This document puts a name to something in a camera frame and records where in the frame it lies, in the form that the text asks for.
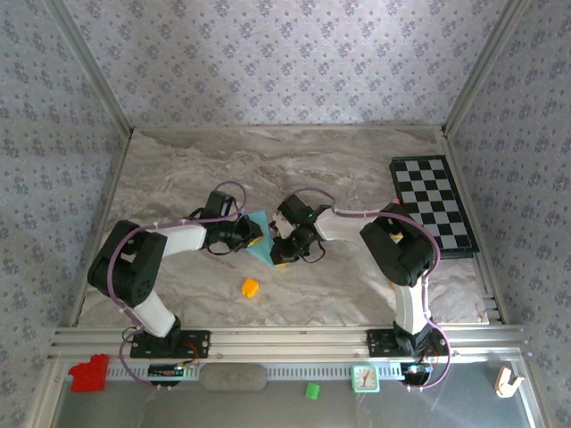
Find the light blue cloth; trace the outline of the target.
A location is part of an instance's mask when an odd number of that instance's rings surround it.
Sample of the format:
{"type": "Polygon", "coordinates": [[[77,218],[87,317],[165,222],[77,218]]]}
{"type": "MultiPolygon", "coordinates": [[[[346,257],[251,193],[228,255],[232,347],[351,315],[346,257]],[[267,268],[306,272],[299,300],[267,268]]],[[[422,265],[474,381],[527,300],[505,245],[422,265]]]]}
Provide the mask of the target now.
{"type": "Polygon", "coordinates": [[[261,228],[263,237],[260,238],[256,243],[250,245],[246,250],[255,258],[259,259],[270,268],[273,268],[275,265],[270,257],[273,241],[269,231],[267,214],[264,210],[259,210],[249,213],[248,216],[250,220],[252,220],[261,228]]]}

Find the grey oval stone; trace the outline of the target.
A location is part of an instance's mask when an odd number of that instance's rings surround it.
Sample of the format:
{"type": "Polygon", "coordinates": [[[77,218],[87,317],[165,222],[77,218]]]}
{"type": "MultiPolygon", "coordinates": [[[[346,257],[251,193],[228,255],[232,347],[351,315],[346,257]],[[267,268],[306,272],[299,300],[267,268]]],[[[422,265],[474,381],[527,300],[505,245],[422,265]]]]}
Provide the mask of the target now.
{"type": "Polygon", "coordinates": [[[199,374],[199,383],[212,392],[258,392],[267,382],[265,367],[254,363],[210,363],[199,374]]]}

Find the black and grey chessboard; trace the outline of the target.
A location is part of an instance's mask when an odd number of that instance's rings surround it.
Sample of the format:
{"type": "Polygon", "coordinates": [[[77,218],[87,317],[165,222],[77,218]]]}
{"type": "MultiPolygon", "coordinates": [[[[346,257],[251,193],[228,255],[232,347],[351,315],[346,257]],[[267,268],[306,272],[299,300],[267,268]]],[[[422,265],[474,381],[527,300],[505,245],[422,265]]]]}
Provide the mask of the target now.
{"type": "Polygon", "coordinates": [[[442,259],[472,258],[479,252],[445,156],[396,157],[389,169],[398,199],[437,241],[442,259]]]}

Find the small teal clock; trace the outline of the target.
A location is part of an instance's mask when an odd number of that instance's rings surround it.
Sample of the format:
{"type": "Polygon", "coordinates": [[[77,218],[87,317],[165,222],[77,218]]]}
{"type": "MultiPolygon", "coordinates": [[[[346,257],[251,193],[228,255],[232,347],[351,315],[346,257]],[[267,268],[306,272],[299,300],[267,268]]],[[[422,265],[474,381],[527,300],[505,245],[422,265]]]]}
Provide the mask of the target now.
{"type": "Polygon", "coordinates": [[[378,368],[374,365],[355,365],[351,369],[352,389],[356,393],[380,392],[378,368]]]}

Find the red toy brick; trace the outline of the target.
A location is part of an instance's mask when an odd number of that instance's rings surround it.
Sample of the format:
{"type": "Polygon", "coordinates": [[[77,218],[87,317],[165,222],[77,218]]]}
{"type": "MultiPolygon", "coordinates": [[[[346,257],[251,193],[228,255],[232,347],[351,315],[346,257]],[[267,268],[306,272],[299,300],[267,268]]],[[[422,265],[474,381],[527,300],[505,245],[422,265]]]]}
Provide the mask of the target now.
{"type": "Polygon", "coordinates": [[[72,392],[103,391],[109,363],[108,355],[95,354],[88,362],[73,366],[68,371],[68,375],[71,376],[70,390],[72,392]]]}

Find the wooden hook piece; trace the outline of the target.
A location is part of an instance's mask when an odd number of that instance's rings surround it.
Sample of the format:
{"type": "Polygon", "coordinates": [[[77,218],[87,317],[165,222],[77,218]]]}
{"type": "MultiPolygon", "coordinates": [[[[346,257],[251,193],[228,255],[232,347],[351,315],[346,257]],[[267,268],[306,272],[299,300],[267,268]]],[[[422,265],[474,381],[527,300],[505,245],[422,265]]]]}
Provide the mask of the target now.
{"type": "Polygon", "coordinates": [[[523,375],[514,374],[511,368],[502,366],[494,384],[496,395],[502,399],[513,397],[524,380],[523,375]]]}

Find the aluminium mounting rail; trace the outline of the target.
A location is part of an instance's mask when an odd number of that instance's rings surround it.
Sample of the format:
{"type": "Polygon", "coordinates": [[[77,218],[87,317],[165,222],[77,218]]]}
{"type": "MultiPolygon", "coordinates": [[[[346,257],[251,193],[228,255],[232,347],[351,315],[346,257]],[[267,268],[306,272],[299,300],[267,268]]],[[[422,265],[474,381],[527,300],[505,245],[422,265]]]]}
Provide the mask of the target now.
{"type": "MultiPolygon", "coordinates": [[[[364,361],[368,359],[367,327],[212,327],[210,362],[364,361]]],[[[506,349],[530,350],[520,325],[445,324],[454,355],[465,358],[506,349]]],[[[48,356],[80,361],[93,354],[114,358],[122,342],[119,328],[58,329],[48,356]]]]}

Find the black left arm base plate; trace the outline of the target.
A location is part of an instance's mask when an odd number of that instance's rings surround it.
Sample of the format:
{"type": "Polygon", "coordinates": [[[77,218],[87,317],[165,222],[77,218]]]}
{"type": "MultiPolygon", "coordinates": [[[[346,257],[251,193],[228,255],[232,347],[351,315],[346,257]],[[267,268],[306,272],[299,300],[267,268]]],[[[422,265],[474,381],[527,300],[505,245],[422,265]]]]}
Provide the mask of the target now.
{"type": "Polygon", "coordinates": [[[164,338],[149,333],[135,336],[131,343],[131,358],[200,359],[209,355],[211,332],[207,330],[177,330],[164,338]]]}

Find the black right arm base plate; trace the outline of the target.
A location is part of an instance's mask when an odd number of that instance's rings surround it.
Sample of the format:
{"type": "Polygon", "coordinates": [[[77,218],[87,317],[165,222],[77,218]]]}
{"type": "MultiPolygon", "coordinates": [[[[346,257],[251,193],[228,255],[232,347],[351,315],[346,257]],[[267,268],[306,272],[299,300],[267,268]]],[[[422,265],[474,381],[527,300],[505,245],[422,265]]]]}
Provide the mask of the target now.
{"type": "Polygon", "coordinates": [[[438,356],[445,356],[448,347],[442,335],[428,328],[411,335],[396,328],[369,329],[366,333],[368,354],[372,358],[420,357],[425,348],[433,348],[438,356]]]}

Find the aluminium frame post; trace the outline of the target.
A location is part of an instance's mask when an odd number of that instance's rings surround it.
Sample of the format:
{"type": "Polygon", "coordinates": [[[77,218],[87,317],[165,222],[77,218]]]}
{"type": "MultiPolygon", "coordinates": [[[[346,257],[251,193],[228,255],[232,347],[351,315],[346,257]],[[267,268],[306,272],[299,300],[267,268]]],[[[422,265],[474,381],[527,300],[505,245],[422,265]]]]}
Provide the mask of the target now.
{"type": "Polygon", "coordinates": [[[109,113],[112,122],[127,137],[131,137],[133,128],[130,126],[127,116],[120,107],[110,85],[105,79],[96,58],[91,52],[87,41],[74,21],[70,11],[63,0],[42,0],[50,12],[55,24],[61,31],[76,60],[85,72],[96,95],[103,107],[109,113]]]}
{"type": "Polygon", "coordinates": [[[442,130],[446,137],[452,137],[457,132],[530,3],[531,0],[506,0],[483,49],[477,56],[464,86],[443,123],[442,130]]]}

